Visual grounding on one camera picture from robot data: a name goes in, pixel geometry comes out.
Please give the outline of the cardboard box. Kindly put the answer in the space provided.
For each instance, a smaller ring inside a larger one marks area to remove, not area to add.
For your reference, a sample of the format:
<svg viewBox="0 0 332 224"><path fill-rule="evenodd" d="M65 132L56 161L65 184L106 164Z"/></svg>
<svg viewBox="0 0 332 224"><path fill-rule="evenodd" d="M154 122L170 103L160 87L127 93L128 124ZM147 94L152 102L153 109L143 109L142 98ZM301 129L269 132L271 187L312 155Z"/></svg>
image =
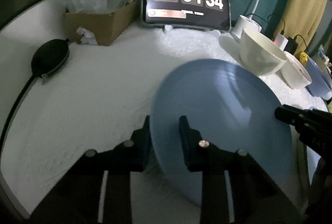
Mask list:
<svg viewBox="0 0 332 224"><path fill-rule="evenodd" d="M63 14L68 39L81 43L84 33L91 35L97 44L111 45L140 15L140 0L125 5L109 14L70 13Z"/></svg>

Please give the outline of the white desk lamp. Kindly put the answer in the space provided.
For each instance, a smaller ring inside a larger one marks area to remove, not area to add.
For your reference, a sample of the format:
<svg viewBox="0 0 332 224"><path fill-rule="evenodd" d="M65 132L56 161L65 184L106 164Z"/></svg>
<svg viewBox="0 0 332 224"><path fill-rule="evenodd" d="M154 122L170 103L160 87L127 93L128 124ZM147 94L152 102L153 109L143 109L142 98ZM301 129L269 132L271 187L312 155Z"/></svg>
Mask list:
<svg viewBox="0 0 332 224"><path fill-rule="evenodd" d="M255 0L254 7L248 15L240 15L236 21L235 27L231 29L231 35L236 41L240 41L241 35L243 34L246 28L251 29L256 32L261 32L262 27L258 22L253 20L253 17L256 15L256 10L258 8L260 0Z"/></svg>

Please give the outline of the cream bowl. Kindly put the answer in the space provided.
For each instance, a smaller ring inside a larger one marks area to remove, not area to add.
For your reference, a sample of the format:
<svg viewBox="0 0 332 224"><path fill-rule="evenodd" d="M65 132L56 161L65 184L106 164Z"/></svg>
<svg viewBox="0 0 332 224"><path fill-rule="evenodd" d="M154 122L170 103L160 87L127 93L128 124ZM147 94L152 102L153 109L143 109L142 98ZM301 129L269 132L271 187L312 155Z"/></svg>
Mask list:
<svg viewBox="0 0 332 224"><path fill-rule="evenodd" d="M270 75L286 63L285 53L273 41L258 31L243 29L240 38L240 58L256 76Z"/></svg>

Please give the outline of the black charger adapter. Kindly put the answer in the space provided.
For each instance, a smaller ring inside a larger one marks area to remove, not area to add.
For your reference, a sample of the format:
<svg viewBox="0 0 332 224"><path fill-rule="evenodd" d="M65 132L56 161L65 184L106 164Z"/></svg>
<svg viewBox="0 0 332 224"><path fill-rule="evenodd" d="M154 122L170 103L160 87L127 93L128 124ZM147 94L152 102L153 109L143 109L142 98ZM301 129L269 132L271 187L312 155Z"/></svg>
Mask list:
<svg viewBox="0 0 332 224"><path fill-rule="evenodd" d="M291 55L294 55L294 53L296 52L296 50L298 48L298 43L297 43L296 39L297 39L297 37L294 37L294 38L288 37L288 42L284 48L285 52L288 52Z"/></svg>

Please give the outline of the white charger adapter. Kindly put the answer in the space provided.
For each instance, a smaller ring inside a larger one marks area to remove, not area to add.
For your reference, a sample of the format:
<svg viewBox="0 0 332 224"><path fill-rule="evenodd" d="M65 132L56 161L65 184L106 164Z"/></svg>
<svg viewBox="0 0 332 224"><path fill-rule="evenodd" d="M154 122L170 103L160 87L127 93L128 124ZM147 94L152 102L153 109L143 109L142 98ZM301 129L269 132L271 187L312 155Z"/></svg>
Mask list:
<svg viewBox="0 0 332 224"><path fill-rule="evenodd" d="M273 41L273 43L279 47L281 50L284 50L287 43L288 39L281 33L278 33Z"/></svg>

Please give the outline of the blue plate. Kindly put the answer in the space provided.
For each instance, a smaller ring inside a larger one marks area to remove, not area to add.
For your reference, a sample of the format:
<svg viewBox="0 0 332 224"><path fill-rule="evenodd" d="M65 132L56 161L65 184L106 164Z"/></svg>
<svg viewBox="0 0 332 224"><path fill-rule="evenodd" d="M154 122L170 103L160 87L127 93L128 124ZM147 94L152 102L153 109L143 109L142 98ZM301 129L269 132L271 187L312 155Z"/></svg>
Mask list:
<svg viewBox="0 0 332 224"><path fill-rule="evenodd" d="M245 149L278 186L293 164L290 126L275 118L280 101L248 70L218 59L187 62L159 86L150 115L157 161L167 179L189 201L201 203L201 173L187 170L178 125L186 116L191 128L218 148Z"/></svg>

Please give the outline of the black round pouch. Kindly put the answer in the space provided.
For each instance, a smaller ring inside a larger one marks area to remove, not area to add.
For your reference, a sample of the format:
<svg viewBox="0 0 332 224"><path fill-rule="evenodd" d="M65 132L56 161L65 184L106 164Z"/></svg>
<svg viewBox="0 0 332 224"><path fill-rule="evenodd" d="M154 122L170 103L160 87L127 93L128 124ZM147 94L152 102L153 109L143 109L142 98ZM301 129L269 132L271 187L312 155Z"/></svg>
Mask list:
<svg viewBox="0 0 332 224"><path fill-rule="evenodd" d="M34 77L42 79L50 77L65 64L70 55L68 41L67 39L53 39L36 50L31 61Z"/></svg>

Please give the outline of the blue bowl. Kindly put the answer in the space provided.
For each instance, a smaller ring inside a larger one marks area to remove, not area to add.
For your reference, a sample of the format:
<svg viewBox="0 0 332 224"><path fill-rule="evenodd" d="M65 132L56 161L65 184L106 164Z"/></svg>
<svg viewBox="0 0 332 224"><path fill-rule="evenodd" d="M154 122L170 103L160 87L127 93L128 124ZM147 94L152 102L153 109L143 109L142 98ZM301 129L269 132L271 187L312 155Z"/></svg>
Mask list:
<svg viewBox="0 0 332 224"><path fill-rule="evenodd" d="M312 58L308 59L305 68L312 80L312 82L306 86L308 92L312 96L322 98L323 100L330 100L331 83L328 81L321 68Z"/></svg>

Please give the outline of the pink strawberry bowl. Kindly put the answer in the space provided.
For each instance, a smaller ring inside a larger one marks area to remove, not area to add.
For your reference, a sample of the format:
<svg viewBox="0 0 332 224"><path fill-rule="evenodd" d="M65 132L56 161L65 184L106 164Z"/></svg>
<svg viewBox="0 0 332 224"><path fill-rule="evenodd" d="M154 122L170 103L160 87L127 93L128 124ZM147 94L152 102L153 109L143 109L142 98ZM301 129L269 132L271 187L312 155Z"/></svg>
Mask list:
<svg viewBox="0 0 332 224"><path fill-rule="evenodd" d="M284 51L286 62L281 67L280 72L291 89L302 89L312 83L310 74L305 67L289 52Z"/></svg>

